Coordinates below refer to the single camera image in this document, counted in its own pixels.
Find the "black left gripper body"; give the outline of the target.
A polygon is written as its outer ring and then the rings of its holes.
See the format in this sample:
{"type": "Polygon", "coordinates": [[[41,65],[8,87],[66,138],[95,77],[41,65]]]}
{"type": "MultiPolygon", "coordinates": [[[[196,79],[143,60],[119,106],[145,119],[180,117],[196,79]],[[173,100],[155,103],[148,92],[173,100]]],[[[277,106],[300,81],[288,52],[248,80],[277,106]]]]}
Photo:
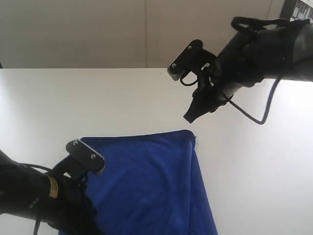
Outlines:
{"type": "Polygon", "coordinates": [[[52,196],[46,223],[68,235],[101,235],[96,222],[97,209],[86,195],[83,181],[65,175],[47,173],[52,196]]]}

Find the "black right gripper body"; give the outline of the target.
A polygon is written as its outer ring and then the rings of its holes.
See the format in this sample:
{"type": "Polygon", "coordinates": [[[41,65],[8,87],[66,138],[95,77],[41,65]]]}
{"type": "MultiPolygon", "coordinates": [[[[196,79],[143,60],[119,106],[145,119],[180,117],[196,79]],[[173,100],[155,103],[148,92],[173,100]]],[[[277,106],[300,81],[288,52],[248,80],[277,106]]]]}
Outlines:
{"type": "Polygon", "coordinates": [[[214,112],[241,87],[254,86],[264,76],[261,51],[252,48],[226,48],[218,56],[200,49],[193,52],[192,61],[198,79],[193,113],[214,112]]]}

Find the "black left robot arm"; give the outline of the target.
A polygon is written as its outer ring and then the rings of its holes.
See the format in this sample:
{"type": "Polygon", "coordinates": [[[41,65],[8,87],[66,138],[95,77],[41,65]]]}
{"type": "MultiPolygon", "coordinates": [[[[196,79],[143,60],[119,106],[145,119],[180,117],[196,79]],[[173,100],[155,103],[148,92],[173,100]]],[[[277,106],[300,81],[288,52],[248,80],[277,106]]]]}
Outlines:
{"type": "Polygon", "coordinates": [[[67,235],[103,235],[86,195],[88,171],[71,156],[42,173],[0,154],[0,212],[41,222],[67,235]]]}

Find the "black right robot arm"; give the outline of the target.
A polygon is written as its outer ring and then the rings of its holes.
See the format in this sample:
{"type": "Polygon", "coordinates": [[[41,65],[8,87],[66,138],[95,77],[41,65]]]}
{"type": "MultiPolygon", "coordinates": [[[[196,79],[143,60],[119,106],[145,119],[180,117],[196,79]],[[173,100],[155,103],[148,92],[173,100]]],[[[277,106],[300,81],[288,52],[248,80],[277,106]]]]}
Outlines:
{"type": "Polygon", "coordinates": [[[237,33],[198,76],[184,115],[189,123],[231,102],[240,88],[265,78],[313,80],[313,25],[308,19],[235,17],[231,26],[237,33]]]}

